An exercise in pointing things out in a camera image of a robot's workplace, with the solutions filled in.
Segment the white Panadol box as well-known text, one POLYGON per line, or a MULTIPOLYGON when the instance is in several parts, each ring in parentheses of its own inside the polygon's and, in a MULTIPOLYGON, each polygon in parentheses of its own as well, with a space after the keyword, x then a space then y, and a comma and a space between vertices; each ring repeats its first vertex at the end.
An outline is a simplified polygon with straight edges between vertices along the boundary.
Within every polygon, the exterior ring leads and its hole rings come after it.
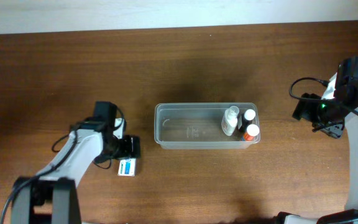
POLYGON ((123 159, 119 161, 119 176, 135 176, 136 171, 136 159, 123 159))

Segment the orange bottle white cap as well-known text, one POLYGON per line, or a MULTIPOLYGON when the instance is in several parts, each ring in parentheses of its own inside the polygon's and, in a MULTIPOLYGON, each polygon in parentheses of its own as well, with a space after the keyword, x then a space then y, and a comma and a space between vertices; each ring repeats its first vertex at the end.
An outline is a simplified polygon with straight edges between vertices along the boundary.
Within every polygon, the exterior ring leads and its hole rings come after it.
POLYGON ((241 141, 252 141, 260 133, 260 128, 256 124, 250 124, 246 127, 245 133, 241 137, 241 141))

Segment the dark bottle white cap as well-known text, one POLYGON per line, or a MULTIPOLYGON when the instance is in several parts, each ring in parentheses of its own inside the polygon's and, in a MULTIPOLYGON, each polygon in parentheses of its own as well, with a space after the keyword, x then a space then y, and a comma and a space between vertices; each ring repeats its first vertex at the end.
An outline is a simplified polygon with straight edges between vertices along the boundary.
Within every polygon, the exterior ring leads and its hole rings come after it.
POLYGON ((237 128, 240 132, 244 133, 248 125, 252 124, 256 112, 253 109, 248 109, 238 117, 237 128))

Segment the white calamine lotion bottle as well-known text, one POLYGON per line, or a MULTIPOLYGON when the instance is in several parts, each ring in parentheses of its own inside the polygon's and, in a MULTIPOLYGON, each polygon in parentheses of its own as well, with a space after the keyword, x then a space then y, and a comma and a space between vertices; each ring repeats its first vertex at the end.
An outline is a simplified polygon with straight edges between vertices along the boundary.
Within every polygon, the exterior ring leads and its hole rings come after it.
POLYGON ((231 106, 226 109, 221 121, 221 127, 225 135, 231 136, 237 127, 239 108, 231 106))

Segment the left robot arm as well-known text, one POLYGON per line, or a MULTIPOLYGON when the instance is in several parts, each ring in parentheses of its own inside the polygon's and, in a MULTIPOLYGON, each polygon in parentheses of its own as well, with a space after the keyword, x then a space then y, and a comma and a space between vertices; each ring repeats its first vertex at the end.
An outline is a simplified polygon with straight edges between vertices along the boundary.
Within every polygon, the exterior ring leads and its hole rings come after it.
POLYGON ((19 177, 7 204, 11 223, 81 223, 77 187, 91 164, 137 159, 140 139, 124 135, 126 122, 82 121, 68 141, 33 177, 19 177))

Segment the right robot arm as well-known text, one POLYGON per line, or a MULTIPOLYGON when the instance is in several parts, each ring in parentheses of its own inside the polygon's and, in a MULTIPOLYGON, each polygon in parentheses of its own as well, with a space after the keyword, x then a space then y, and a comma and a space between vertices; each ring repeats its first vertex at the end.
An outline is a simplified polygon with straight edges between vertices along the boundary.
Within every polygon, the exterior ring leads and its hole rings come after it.
POLYGON ((345 85, 328 88, 322 97, 310 98, 290 96, 302 103, 316 106, 318 121, 332 124, 343 122, 349 139, 350 186, 343 212, 325 215, 320 218, 305 218, 291 213, 280 212, 275 223, 358 223, 358 87, 345 85))

